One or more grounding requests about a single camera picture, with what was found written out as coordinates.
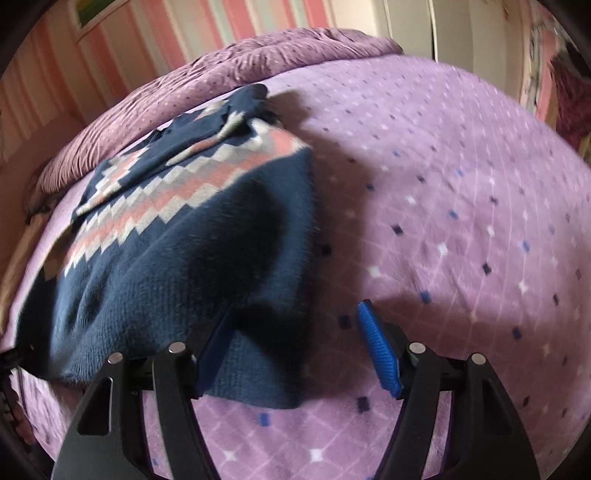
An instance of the pillow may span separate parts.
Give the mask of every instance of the pillow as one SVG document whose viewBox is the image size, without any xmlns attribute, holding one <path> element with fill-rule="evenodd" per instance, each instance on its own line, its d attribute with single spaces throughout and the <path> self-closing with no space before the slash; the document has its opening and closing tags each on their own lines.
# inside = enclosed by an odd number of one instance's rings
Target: pillow
<svg viewBox="0 0 591 480">
<path fill-rule="evenodd" d="M 237 87 L 324 61 L 400 53 L 391 38 L 338 28 L 273 32 L 207 53 L 142 85 L 94 120 L 41 173 L 30 208 L 37 210 L 46 196 L 66 190 L 157 125 Z"/>
<path fill-rule="evenodd" d="M 41 127 L 0 167 L 0 278 L 25 228 L 23 204 L 31 177 L 82 129 L 78 120 L 63 113 Z"/>
</svg>

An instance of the diamond pattern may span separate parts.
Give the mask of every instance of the diamond pattern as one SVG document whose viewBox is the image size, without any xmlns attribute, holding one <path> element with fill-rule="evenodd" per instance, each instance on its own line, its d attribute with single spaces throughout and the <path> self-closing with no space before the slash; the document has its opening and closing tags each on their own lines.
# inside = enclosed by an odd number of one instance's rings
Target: diamond pattern
<svg viewBox="0 0 591 480">
<path fill-rule="evenodd" d="M 331 254 L 319 260 L 306 375 L 311 400 L 270 412 L 211 397 L 194 403 L 222 478 L 373 476 L 400 403 L 380 388 L 358 331 L 349 327 L 355 301 L 367 297 L 384 320 L 439 354 L 486 354 L 522 407 L 547 476 L 584 428 L 591 403 L 588 169 L 512 100 L 446 65 L 389 56 L 320 64 L 264 83 L 271 95 L 297 94 L 298 102 L 278 96 L 274 105 L 316 153 L 320 244 L 331 245 Z M 364 99 L 367 84 L 372 93 Z M 89 219 L 87 228 L 100 220 Z M 392 230 L 396 224 L 403 235 Z M 351 320 L 346 328 L 342 316 Z M 28 398 L 42 399 L 28 406 L 38 437 L 55 454 L 71 418 L 57 407 L 66 396 L 26 374 L 24 388 Z M 563 391 L 576 392 L 569 405 Z M 153 400 L 145 397 L 154 469 L 170 476 Z M 369 410 L 360 414 L 362 397 Z M 426 476 L 441 461 L 449 405 L 443 396 Z M 47 418 L 46 410 L 57 413 Z M 311 450 L 322 452 L 322 461 L 312 462 Z M 225 451 L 236 460 L 226 460 Z"/>
</svg>

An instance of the purple blanket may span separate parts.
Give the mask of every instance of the purple blanket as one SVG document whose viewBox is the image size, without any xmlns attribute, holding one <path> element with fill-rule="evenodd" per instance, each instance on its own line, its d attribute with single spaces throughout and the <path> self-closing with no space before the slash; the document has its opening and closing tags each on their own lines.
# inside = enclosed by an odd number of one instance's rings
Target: purple blanket
<svg viewBox="0 0 591 480">
<path fill-rule="evenodd" d="M 195 402 L 222 478 L 372 476 L 400 405 L 380 388 L 356 328 L 363 298 L 440 355 L 485 353 L 546 477 L 591 411 L 588 168 L 491 85 L 429 60 L 334 61 L 264 83 L 285 127 L 317 158 L 322 231 L 309 399 L 294 411 Z M 75 188 L 32 270 L 78 202 L 84 188 Z M 37 437 L 56 455 L 79 393 L 26 376 L 23 392 Z M 448 400 L 426 474 L 440 464 Z M 152 463 L 166 475 L 151 394 L 144 404 Z"/>
</svg>

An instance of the black clamp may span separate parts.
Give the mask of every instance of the black clamp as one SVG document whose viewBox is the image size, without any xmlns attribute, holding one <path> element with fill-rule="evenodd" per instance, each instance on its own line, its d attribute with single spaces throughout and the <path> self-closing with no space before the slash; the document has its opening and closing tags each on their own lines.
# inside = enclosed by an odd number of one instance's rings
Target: black clamp
<svg viewBox="0 0 591 480">
<path fill-rule="evenodd" d="M 452 413 L 437 480 L 539 480 L 525 429 L 490 362 L 438 356 L 383 323 L 371 302 L 358 306 L 360 330 L 382 386 L 404 400 L 375 480 L 420 480 L 433 436 L 439 392 L 452 392 Z"/>
<path fill-rule="evenodd" d="M 53 480 L 160 479 L 148 461 L 142 421 L 140 391 L 152 389 L 174 480 L 219 480 L 191 398 L 217 374 L 235 327 L 228 312 L 153 357 L 113 353 L 76 411 Z M 375 480 L 421 479 L 439 392 L 448 390 L 453 404 L 446 454 L 433 479 L 539 480 L 517 411 L 484 355 L 439 357 L 410 343 L 399 326 L 382 323 L 369 300 L 359 304 L 358 318 L 382 386 L 404 401 Z"/>
</svg>

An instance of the purple bedspread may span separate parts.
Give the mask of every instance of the purple bedspread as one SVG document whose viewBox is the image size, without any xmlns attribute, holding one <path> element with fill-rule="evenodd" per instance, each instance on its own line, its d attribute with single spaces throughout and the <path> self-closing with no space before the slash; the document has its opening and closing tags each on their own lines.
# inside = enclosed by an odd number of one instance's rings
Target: purple bedspread
<svg viewBox="0 0 591 480">
<path fill-rule="evenodd" d="M 334 61 L 263 83 L 285 126 L 316 153 L 324 247 L 309 400 L 293 411 L 195 402 L 222 479 L 373 475 L 400 404 L 380 388 L 356 328 L 364 298 L 440 355 L 485 353 L 546 477 L 591 411 L 589 169 L 513 100 L 432 61 Z M 38 250 L 67 222 L 75 189 Z M 55 456 L 80 394 L 23 380 L 37 437 Z M 168 475 L 151 393 L 144 404 L 154 469 Z M 439 467 L 448 415 L 443 395 L 427 476 Z"/>
</svg>

